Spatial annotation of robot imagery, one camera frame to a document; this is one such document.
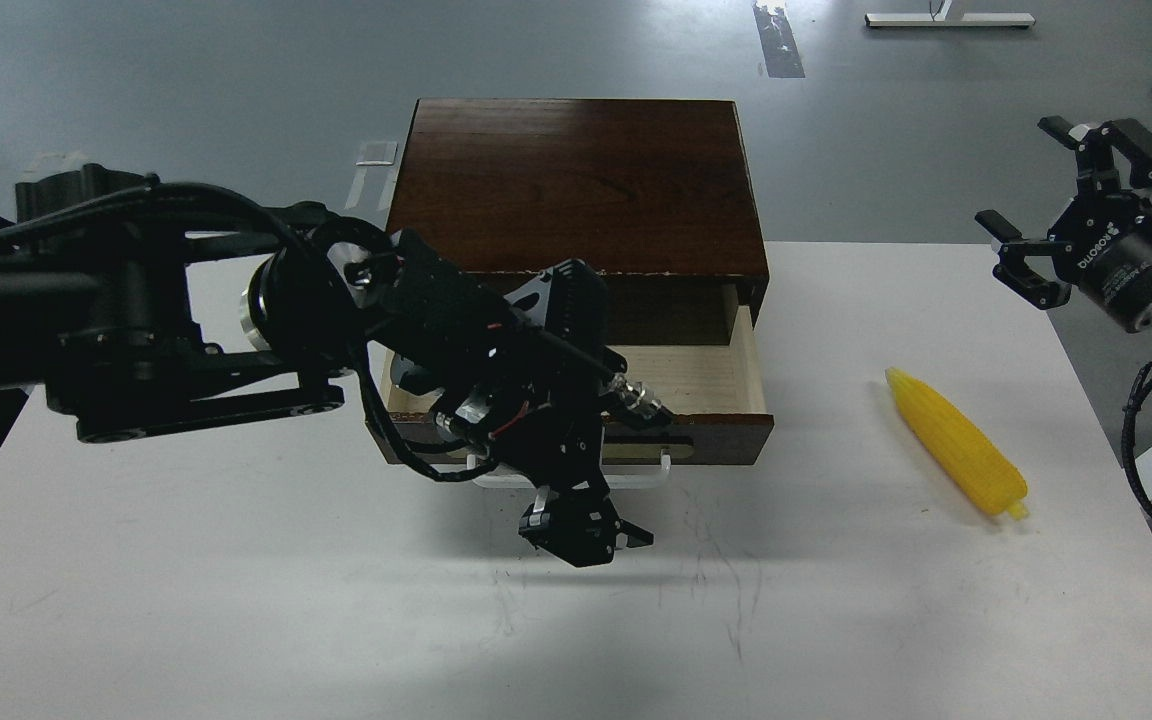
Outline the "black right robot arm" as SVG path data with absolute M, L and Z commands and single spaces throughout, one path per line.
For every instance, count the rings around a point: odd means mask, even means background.
M 1074 126 L 1039 119 L 1039 128 L 1074 152 L 1076 191 L 1041 238 L 1028 240 L 995 210 L 975 222 L 996 241 L 993 276 L 1038 309 L 1062 306 L 1079 290 L 1126 332 L 1152 325 L 1152 132 L 1138 120 Z M 1152 393 L 1152 363 L 1135 376 L 1123 410 L 1126 479 L 1152 521 L 1152 501 L 1135 461 L 1137 415 Z

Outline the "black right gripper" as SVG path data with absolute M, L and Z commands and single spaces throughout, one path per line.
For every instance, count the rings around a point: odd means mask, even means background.
M 1143 331 L 1152 323 L 1152 204 L 1120 191 L 1152 192 L 1152 132 L 1132 118 L 1100 126 L 1039 118 L 1038 128 L 1074 151 L 1076 196 L 1049 240 L 1026 240 L 996 210 L 978 211 L 975 223 L 998 245 L 993 278 L 1044 311 L 1064 305 L 1074 285 L 1126 332 Z M 1028 258 L 1056 258 L 1061 281 Z

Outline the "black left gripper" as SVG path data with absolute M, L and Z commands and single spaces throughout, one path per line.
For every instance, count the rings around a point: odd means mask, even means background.
M 650 547 L 654 535 L 621 518 L 602 475 L 602 382 L 457 384 L 435 400 L 431 418 L 483 458 L 480 468 L 435 471 L 467 482 L 505 467 L 538 487 L 518 535 L 571 564 L 608 564 L 614 552 Z

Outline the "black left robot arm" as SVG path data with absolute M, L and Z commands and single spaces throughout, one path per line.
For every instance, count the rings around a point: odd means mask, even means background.
M 215 184 L 88 164 L 15 187 L 0 217 L 0 389 L 41 386 L 106 444 L 343 404 L 430 480 L 498 468 L 535 487 L 518 533 L 576 568 L 647 547 L 602 471 L 605 416 L 667 427 L 605 342 L 581 260 L 500 293 L 411 229 L 320 202 L 265 209 Z

